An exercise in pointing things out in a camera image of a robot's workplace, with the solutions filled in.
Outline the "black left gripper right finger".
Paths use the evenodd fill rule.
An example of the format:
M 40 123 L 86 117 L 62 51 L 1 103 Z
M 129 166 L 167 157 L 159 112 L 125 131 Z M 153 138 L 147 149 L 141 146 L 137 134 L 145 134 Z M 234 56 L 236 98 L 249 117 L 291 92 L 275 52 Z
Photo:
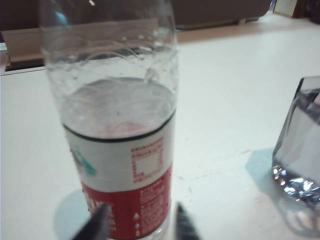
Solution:
M 176 240 L 200 240 L 200 236 L 194 226 L 191 217 L 181 203 L 177 204 L 175 212 L 175 239 Z

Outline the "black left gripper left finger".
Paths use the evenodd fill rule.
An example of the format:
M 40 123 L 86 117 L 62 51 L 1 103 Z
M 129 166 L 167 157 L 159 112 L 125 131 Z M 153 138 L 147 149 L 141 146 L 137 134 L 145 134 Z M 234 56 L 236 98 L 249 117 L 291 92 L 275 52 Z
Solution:
M 108 204 L 99 206 L 93 216 L 71 238 L 72 240 L 107 240 L 109 238 Z

